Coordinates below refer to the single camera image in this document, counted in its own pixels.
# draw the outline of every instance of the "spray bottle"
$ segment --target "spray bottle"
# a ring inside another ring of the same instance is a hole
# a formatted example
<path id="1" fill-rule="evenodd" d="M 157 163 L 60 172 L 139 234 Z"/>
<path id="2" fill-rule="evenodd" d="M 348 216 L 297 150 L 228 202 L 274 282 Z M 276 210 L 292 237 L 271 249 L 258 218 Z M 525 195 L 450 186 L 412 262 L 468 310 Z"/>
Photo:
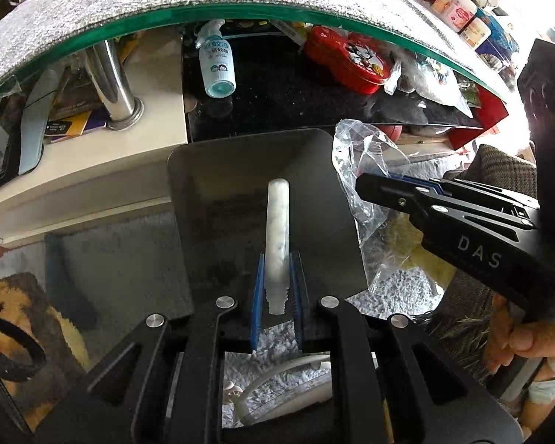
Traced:
<path id="1" fill-rule="evenodd" d="M 223 19 L 210 20 L 199 31 L 195 48 L 199 48 L 199 64 L 203 86 L 212 98 L 223 98 L 237 87 L 232 63 L 232 48 L 222 38 Z"/>

